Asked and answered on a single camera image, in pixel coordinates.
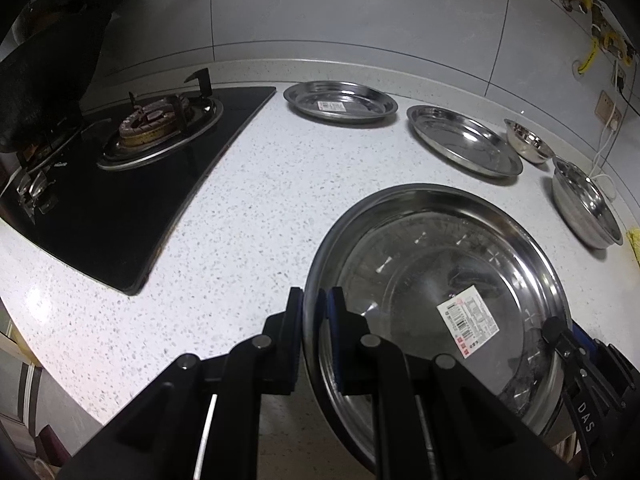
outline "black glass cooktop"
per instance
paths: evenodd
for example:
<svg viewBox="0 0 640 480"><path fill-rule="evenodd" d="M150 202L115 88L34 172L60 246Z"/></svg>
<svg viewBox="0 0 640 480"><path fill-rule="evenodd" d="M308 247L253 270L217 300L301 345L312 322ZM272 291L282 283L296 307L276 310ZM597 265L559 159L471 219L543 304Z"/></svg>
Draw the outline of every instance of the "black glass cooktop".
<svg viewBox="0 0 640 480"><path fill-rule="evenodd" d="M224 112L210 130L165 158L126 171L101 170L96 160L131 105L87 115L88 122L112 120L78 136L56 158L47 172L55 206L45 214L36 209L32 222L15 190L8 189L0 198L0 217L71 267L136 294L204 178L274 92L273 87L214 89Z"/></svg>

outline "stainless steel bowl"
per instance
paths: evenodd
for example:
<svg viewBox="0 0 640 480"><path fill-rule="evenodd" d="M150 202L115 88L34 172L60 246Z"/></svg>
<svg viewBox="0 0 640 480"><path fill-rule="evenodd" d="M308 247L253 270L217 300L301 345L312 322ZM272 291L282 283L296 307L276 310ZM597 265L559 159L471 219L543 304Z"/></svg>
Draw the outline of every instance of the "stainless steel bowl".
<svg viewBox="0 0 640 480"><path fill-rule="evenodd" d="M554 156L554 150L532 131L508 119L505 119L504 123L507 125L509 144L531 164L542 164Z"/></svg>
<svg viewBox="0 0 640 480"><path fill-rule="evenodd" d="M335 285L373 333L419 357L454 355L536 433L553 420L562 370L540 327L549 316L570 323L567 301L540 247L497 207L452 187L392 187L349 209L316 253L303 305L306 367L336 435L372 468L370 402L338 393L327 323L316 309L318 292ZM471 285L499 332L465 359L436 306Z"/></svg>
<svg viewBox="0 0 640 480"><path fill-rule="evenodd" d="M575 164L554 157L553 190L556 207L567 225L593 249L622 245L622 232L593 181Z"/></svg>

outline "tile grout line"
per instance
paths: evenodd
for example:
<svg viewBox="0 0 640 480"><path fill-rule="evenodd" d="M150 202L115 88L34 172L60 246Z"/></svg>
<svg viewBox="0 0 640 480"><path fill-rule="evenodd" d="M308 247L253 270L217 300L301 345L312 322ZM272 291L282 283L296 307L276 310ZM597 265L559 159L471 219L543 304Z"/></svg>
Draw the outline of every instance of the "tile grout line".
<svg viewBox="0 0 640 480"><path fill-rule="evenodd" d="M631 195L631 198L634 199L634 202L636 202L636 204L638 205L638 207L640 207L640 202L638 202L638 199L634 196L634 194L631 192L631 190L629 189L629 186L626 184L625 180L618 174L618 172L615 170L615 168L609 164L609 167L611 168L611 171L613 171L613 173L616 174L616 176L620 179L620 182L622 182L622 185L624 187L626 187L626 190L629 192L629 195Z"/></svg>
<svg viewBox="0 0 640 480"><path fill-rule="evenodd" d="M211 22L211 53L213 54L213 62L216 62L216 44L213 41L213 0L209 0L209 18Z"/></svg>
<svg viewBox="0 0 640 480"><path fill-rule="evenodd" d="M488 81L486 79L478 77L477 75L473 75L473 74L470 74L469 72L465 72L464 70L460 70L459 68L455 68L453 66L449 66L447 64L440 63L438 61L434 61L433 59L427 59L425 57L415 56L414 54L407 54L405 52L398 52L397 50L391 50L391 49L388 49L388 48L380 48L380 47L377 47L377 46L362 45L362 44L357 44L357 43L345 43L345 42L342 42L342 41L320 41L320 40L253 40L253 41L233 41L233 42L230 42L230 43L220 43L217 46L232 46L232 45L238 45L238 44L251 44L251 43L278 43L278 42L282 42L282 43L327 43L327 44L339 44L339 45L345 45L345 46L357 46L357 47L360 47L360 48L370 48L371 50L379 50L381 52L389 52L391 54L398 54L399 56L407 56L407 57L411 57L413 59L419 59L420 61L426 61L428 63L433 63L433 64L436 64L438 66L442 66L444 68L449 68L450 70L455 70L456 72L460 72L461 74L468 75L469 77L477 79L478 81L482 81L483 83L488 83ZM136 63L134 65L124 67L123 69L120 69L117 72L111 72L111 73L107 74L104 78L107 78L107 77L110 77L110 76L114 76L116 74L124 72L125 70L129 70L131 68L135 68L135 67L140 66L142 64L145 64L147 62L158 61L158 60L164 59L166 57L177 56L178 54L185 54L187 52L194 52L196 50L202 50L203 48L206 48L206 47L190 48L189 50L182 50L180 52L174 52L172 54L166 54L165 56L155 57L153 59L148 59L146 61L140 61L139 63ZM247 58L247 60L257 60L257 59L275 60L275 59L282 59L282 58L278 58L278 57L273 57L273 58ZM240 60L242 60L242 59L230 59L229 61L240 61ZM330 60L326 60L326 59L313 59L313 61L331 62Z"/></svg>
<svg viewBox="0 0 640 480"><path fill-rule="evenodd" d="M590 33L588 33L588 31L584 30L584 29L582 28L582 25L581 25L580 23L578 23L578 21L577 21L577 20L574 20L574 17L571 15L571 13L570 13L570 12L567 12L566 10L564 10L564 9L562 8L562 5L560 5L560 4L559 4L558 2L556 2L555 0L549 0L549 1L550 1L551 3L553 3L556 7L558 7L558 9L562 10L562 12L564 13L564 15L565 15L566 17L568 17L572 22L574 22L574 23L575 23L575 24L580 28L580 30L581 30L581 31L583 31L583 32L587 35L587 37L588 37L588 38L591 38L591 34L590 34Z"/></svg>
<svg viewBox="0 0 640 480"><path fill-rule="evenodd" d="M550 114L549 112L547 112L546 110L543 110L542 108L539 108L538 106L536 106L536 105L535 105L535 104L533 104L532 102L527 101L525 98L520 97L519 95L514 94L513 92L508 91L506 88L502 88L501 86L497 85L496 83L490 83L490 84L491 84L492 86L495 86L496 88L499 88L499 89L500 89L500 90L502 90L503 92L507 92L507 94L511 94L512 96L517 97L517 98L518 98L518 99L520 99L521 101L526 102L526 104L528 104L528 105L530 105L530 106L533 106L536 110L539 110L539 111L541 111L543 114L545 114L545 115L547 115L547 116L551 117L555 122L557 122L557 123L558 123L558 124L560 124L561 126L564 126L567 130L569 130L572 134L574 134L574 135L575 135L576 137L578 137L582 142L584 142L587 146L589 146L589 147L593 150L593 153L596 153L596 152L598 151L598 150L594 149L594 147L593 147L593 146L591 146L591 145L590 145L586 140L584 140L580 135L578 135L576 132L574 132L570 127L568 127L566 124L564 124L561 120L556 119L555 117L553 117L553 115L551 115L551 114Z"/></svg>
<svg viewBox="0 0 640 480"><path fill-rule="evenodd" d="M502 37L504 36L504 27L507 25L507 14L509 13L509 0L507 0L507 6L504 9L504 20L502 21L502 30L500 32L500 41L498 41L498 49L495 52L494 66L491 68L491 74L489 75L489 81L486 83L483 97L486 97L491 85L491 78L494 76L495 65L498 63L498 56L500 56L500 47L502 46Z"/></svg>

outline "wall socket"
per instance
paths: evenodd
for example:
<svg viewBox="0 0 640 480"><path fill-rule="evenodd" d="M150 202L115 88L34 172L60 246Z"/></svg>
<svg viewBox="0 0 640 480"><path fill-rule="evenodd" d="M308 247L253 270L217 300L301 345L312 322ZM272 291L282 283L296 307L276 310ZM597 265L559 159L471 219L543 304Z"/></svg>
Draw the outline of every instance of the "wall socket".
<svg viewBox="0 0 640 480"><path fill-rule="evenodd" d="M600 98L598 99L598 104L596 104L596 116L602 121L602 124L606 124L607 120L609 120L609 116L611 115L611 110L613 110L613 101L609 95L603 90L600 93ZM613 114L613 118L611 122L616 121L617 126L616 130L620 127L620 123L622 122L622 114L618 107L616 107L616 111Z"/></svg>
<svg viewBox="0 0 640 480"><path fill-rule="evenodd" d="M622 88L625 87L625 79L626 79L626 73L624 70L622 70L622 67L620 66L620 64L618 64L618 77L622 78ZM615 70L615 66L614 69L611 71L611 84L613 85L613 88L617 89L617 81L616 81L616 70Z"/></svg>

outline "gas burner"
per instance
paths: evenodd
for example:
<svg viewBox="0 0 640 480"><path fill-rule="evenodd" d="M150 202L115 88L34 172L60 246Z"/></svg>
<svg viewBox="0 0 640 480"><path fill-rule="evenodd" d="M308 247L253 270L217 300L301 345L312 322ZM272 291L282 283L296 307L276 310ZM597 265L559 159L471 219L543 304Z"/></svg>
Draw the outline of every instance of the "gas burner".
<svg viewBox="0 0 640 480"><path fill-rule="evenodd" d="M220 120L223 106L211 97L209 72L199 70L200 96L168 95L140 106L129 94L133 113L107 141L98 167L107 171L132 170L159 160L206 132Z"/></svg>
<svg viewBox="0 0 640 480"><path fill-rule="evenodd" d="M192 120L194 112L189 100L180 96L178 101L185 120ZM147 145L180 131L172 100L167 97L146 106L136 106L118 130L118 143L127 148Z"/></svg>

